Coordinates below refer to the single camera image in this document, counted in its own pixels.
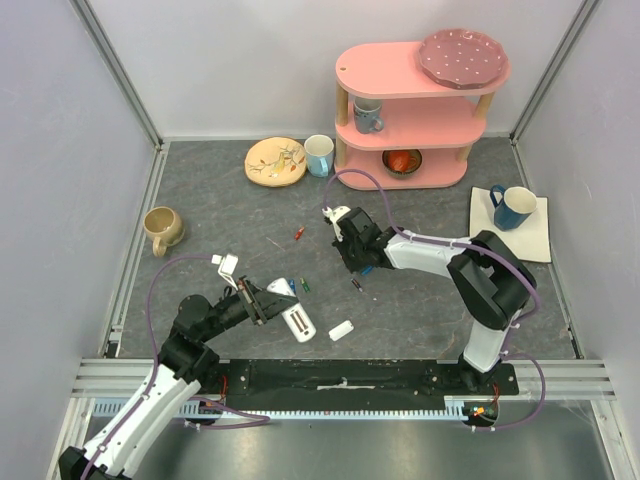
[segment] red item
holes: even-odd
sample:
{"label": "red item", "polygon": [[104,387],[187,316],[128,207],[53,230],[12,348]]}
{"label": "red item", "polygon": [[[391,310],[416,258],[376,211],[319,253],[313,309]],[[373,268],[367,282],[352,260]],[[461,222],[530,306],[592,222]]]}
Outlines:
{"label": "red item", "polygon": [[406,150],[394,150],[389,153],[389,167],[396,172],[406,172],[411,163],[411,155]]}

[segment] polka dot plate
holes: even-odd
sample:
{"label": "polka dot plate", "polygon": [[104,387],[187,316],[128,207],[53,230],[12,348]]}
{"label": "polka dot plate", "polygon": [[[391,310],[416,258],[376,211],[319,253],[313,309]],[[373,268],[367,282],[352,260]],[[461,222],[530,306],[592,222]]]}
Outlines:
{"label": "polka dot plate", "polygon": [[470,90],[493,82],[508,60],[502,45],[488,35],[456,28],[425,38],[418,49],[418,62],[437,84]]}

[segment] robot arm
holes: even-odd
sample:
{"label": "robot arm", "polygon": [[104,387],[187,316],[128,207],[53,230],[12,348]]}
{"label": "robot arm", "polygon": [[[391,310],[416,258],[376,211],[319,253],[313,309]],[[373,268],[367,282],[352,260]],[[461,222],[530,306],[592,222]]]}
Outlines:
{"label": "robot arm", "polygon": [[[237,258],[227,257],[235,266]],[[62,454],[58,462],[62,480],[81,479],[91,460],[93,466],[87,480],[132,478],[147,450],[175,412],[201,389],[211,390],[217,386],[219,357],[205,345],[208,340],[246,319],[262,325],[281,313],[287,323],[287,316],[295,317],[298,323],[306,319],[307,336],[313,336],[315,328],[298,299],[287,290],[288,287],[283,288],[282,283],[286,285],[286,280],[276,280],[267,289],[262,289],[244,278],[237,283],[230,281],[230,273],[222,272],[221,275],[237,288],[235,294],[227,287],[227,295],[214,306],[201,295],[192,295],[180,303],[169,338],[158,356],[151,388],[147,389],[153,370],[117,416],[87,442],[84,449],[69,447]],[[296,332],[301,334],[302,330],[296,330],[294,334]]]}
{"label": "robot arm", "polygon": [[[480,375],[494,368],[509,325],[522,311],[529,293],[494,259],[453,244],[473,243],[500,255],[535,288],[529,270],[497,235],[483,231],[471,239],[445,239],[404,230],[409,240],[392,228],[382,231],[361,208],[338,207],[327,209],[324,214],[336,233],[333,245],[351,272],[367,266],[412,268],[451,278],[475,319],[462,359]],[[435,240],[440,245],[420,242],[420,238]]]}

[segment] shelf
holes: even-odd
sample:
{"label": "shelf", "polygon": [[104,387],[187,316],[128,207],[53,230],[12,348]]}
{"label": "shelf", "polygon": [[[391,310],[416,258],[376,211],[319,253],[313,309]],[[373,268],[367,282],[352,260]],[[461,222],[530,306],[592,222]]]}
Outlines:
{"label": "shelf", "polygon": [[495,92],[509,78],[511,66],[495,82],[474,90],[454,90],[427,77],[417,63],[421,42],[367,43],[338,58],[338,83],[367,98],[461,97]]}
{"label": "shelf", "polygon": [[[411,177],[398,180],[387,173],[382,165],[381,151],[365,151],[347,147],[347,166],[336,166],[336,172],[349,168],[364,170],[373,175],[384,189],[440,188],[458,183],[467,171],[467,162],[456,160],[455,148],[421,150],[422,166]],[[345,173],[338,177],[346,186],[356,190],[375,190],[367,177]]]}
{"label": "shelf", "polygon": [[360,150],[463,147],[478,140],[487,125],[473,116],[475,108],[463,97],[386,100],[380,115],[384,129],[363,134],[356,130],[350,102],[349,121],[336,124],[336,133]]}

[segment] mug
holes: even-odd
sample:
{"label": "mug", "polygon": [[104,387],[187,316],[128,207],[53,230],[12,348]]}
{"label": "mug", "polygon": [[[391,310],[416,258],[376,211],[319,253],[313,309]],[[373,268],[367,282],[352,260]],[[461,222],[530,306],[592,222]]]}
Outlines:
{"label": "mug", "polygon": [[156,207],[144,216],[144,232],[153,242],[153,254],[162,257],[167,247],[180,243],[184,237],[182,218],[169,207]]}
{"label": "mug", "polygon": [[314,177],[327,177],[333,167],[333,140],[326,135],[312,135],[304,142],[307,170]]}
{"label": "mug", "polygon": [[494,185],[489,190],[491,203],[495,208],[493,223],[500,230],[513,230],[522,225],[529,215],[536,211],[538,199],[535,194],[524,187],[505,189],[502,185]]}
{"label": "mug", "polygon": [[384,128],[384,121],[380,118],[382,100],[356,97],[353,101],[353,117],[356,129],[360,133],[379,132]]}

